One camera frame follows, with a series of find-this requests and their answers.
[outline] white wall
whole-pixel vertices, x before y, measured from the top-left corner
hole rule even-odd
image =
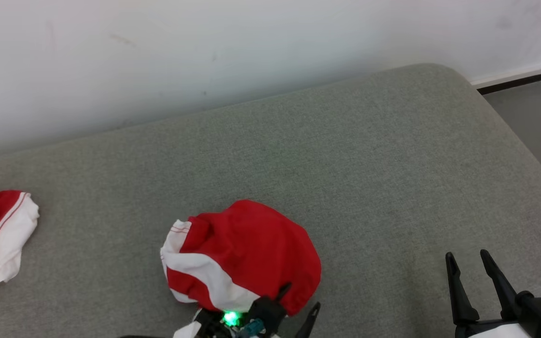
[[[541,0],[0,0],[0,154],[416,62],[541,69]]]

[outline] gray couch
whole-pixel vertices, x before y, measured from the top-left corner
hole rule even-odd
[[[172,336],[172,223],[238,199],[307,229],[320,255],[314,337],[450,337],[444,255],[483,319],[479,250],[541,295],[541,166],[455,71],[422,64],[0,157],[0,190],[39,225],[0,284],[0,338]],[[289,337],[303,311],[283,324]]]

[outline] robotic arm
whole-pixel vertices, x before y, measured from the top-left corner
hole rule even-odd
[[[284,285],[273,300],[268,296],[258,298],[245,313],[198,310],[193,322],[174,332],[173,338],[279,338],[277,332],[287,311],[281,305],[281,298],[289,291],[291,284]],[[320,310],[316,302],[295,338],[309,338]],[[148,338],[124,336],[122,338]]]
[[[541,297],[535,297],[529,291],[516,293],[487,250],[481,250],[481,260],[487,275],[494,282],[502,307],[501,319],[479,320],[479,314],[471,306],[460,282],[460,270],[455,257],[447,253],[446,268],[452,317],[456,325],[455,338],[541,338]]]

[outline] baseboard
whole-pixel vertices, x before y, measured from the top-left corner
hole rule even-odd
[[[515,86],[536,83],[538,81],[541,81],[541,74],[534,75],[532,77],[524,77],[522,79],[508,81],[507,83],[484,86],[483,88],[478,88],[477,91],[479,92],[479,94],[485,95],[485,94],[490,94],[491,92],[498,92],[500,90],[513,88]]]
[[[499,74],[494,77],[486,77],[484,79],[471,81],[471,85],[475,89],[479,90],[481,88],[496,86],[504,83],[512,83],[513,81],[526,79],[528,77],[535,77],[538,75],[541,75],[541,64],[533,67],[509,71],[508,73]]]

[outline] green led light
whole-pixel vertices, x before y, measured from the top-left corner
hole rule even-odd
[[[237,312],[225,312],[225,316],[223,317],[223,321],[229,326],[237,325],[238,320],[239,314]]]

